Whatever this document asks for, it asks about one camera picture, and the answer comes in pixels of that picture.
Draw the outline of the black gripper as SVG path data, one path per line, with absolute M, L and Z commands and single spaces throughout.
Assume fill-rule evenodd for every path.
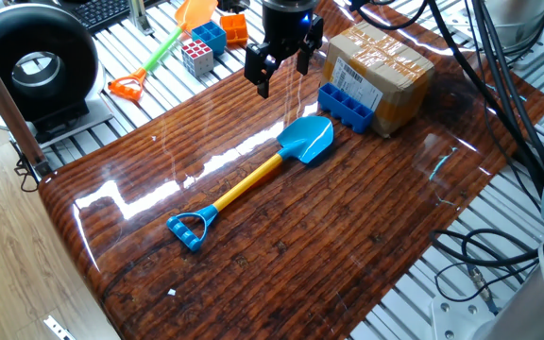
M 246 47 L 244 71 L 262 98 L 269 96 L 269 80 L 279 68 L 276 60 L 285 60 L 299 49 L 297 71 L 308 74 L 310 58 L 322 46 L 324 30 L 323 18 L 314 15 L 316 6 L 317 0 L 263 0 L 264 41 Z

